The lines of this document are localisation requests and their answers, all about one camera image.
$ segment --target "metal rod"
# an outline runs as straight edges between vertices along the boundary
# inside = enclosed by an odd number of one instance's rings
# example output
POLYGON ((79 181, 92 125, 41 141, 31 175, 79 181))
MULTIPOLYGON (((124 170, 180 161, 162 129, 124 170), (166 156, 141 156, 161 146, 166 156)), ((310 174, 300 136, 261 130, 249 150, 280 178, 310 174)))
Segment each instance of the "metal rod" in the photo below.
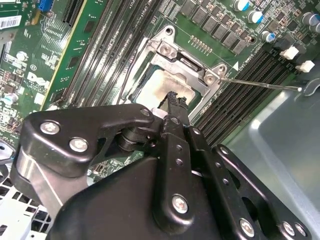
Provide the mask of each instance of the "metal rod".
POLYGON ((251 86, 257 86, 267 89, 273 89, 273 90, 289 90, 289 91, 295 91, 295 92, 302 92, 303 88, 298 86, 280 86, 280 85, 273 85, 263 82, 255 82, 255 81, 244 81, 239 79, 229 79, 229 78, 220 78, 221 81, 228 82, 228 83, 234 83, 234 84, 245 84, 245 85, 251 85, 251 86))

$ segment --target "black metal clamp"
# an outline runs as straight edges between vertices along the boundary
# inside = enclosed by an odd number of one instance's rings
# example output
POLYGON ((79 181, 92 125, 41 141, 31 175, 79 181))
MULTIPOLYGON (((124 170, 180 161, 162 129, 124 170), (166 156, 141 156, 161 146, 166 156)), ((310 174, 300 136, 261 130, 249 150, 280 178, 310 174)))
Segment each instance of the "black metal clamp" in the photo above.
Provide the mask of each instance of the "black metal clamp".
POLYGON ((173 92, 152 111, 127 104, 33 113, 12 168, 14 185, 56 220, 52 240, 311 239, 229 149, 210 149, 173 92), (88 187, 90 165, 136 150, 143 159, 88 187))

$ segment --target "barcode sticker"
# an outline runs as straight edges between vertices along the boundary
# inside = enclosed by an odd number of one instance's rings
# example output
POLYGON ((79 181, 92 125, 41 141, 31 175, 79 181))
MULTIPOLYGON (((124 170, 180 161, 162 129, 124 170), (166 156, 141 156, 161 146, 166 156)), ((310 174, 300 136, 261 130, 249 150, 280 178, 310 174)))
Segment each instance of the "barcode sticker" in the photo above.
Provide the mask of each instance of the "barcode sticker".
POLYGON ((21 18, 21 15, 0 17, 0 30, 19 26, 21 18))

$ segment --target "silver screw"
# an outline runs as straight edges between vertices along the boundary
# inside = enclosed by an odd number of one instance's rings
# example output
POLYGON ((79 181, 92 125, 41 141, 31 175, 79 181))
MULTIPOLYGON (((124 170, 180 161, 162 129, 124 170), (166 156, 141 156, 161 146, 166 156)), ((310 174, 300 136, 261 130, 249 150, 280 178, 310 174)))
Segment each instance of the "silver screw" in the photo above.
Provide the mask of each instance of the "silver screw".
POLYGON ((171 47, 164 44, 160 47, 160 53, 164 56, 169 56, 171 54, 171 47))
POLYGON ((185 214, 188 211, 187 201, 182 196, 173 196, 172 205, 174 209, 180 214, 185 214))
POLYGON ((302 236, 304 236, 304 237, 307 236, 307 234, 306 234, 305 230, 303 229, 303 227, 300 226, 298 223, 295 224, 295 228, 298 230, 299 233, 302 234, 302 236))
POLYGON ((212 74, 208 74, 204 77, 204 82, 208 85, 212 85, 215 81, 215 78, 212 74))
POLYGON ((294 236, 294 235, 295 235, 295 231, 294 231, 294 229, 292 228, 292 226, 291 226, 289 223, 287 223, 286 221, 284 221, 284 222, 282 223, 282 225, 283 225, 283 227, 284 227, 284 230, 285 230, 289 235, 291 235, 291 236, 294 236))
POLYGON ((224 154, 228 154, 227 149, 225 149, 223 146, 220 149, 221 149, 221 152, 223 152, 224 154))
POLYGON ((60 127, 58 124, 46 121, 40 125, 40 129, 43 133, 49 134, 49 135, 55 135, 60 131, 60 127))
POLYGON ((243 230, 243 232, 250 238, 253 238, 255 236, 255 230, 252 227, 251 223, 245 220, 244 218, 240 219, 240 226, 243 230))
POLYGON ((176 119, 175 117, 172 117, 172 118, 171 118, 171 121, 174 122, 174 123, 177 124, 177 125, 179 125, 179 123, 180 123, 179 120, 176 119))
POLYGON ((88 149, 88 143, 83 138, 76 137, 69 142, 70 148, 78 153, 83 153, 88 149))
POLYGON ((141 109, 140 112, 147 117, 150 116, 150 112, 147 109, 141 109))
POLYGON ((200 132, 198 129, 196 129, 196 128, 194 128, 193 131, 194 131, 195 134, 198 134, 198 135, 201 134, 201 132, 200 132))

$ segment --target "blue connector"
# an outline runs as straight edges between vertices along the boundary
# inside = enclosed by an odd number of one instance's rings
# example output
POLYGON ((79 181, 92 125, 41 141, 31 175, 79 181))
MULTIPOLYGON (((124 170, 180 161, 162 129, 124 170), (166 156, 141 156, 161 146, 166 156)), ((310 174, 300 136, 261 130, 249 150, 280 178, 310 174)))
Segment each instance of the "blue connector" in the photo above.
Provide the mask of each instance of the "blue connector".
POLYGON ((42 12, 48 12, 52 8, 53 4, 54 0, 41 0, 38 9, 40 9, 42 12))

